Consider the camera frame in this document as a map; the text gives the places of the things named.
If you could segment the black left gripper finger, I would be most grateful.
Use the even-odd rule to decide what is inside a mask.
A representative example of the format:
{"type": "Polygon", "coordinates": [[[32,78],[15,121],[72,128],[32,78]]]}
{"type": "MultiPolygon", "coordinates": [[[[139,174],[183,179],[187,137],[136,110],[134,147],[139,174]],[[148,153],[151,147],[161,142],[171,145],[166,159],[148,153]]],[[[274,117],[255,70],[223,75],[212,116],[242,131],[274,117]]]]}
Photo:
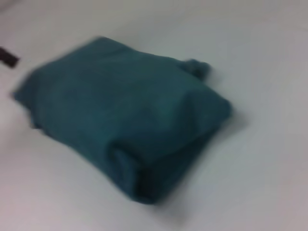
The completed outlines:
{"type": "Polygon", "coordinates": [[[0,47],[0,61],[9,68],[15,68],[20,58],[10,53],[5,48],[0,47]]]}

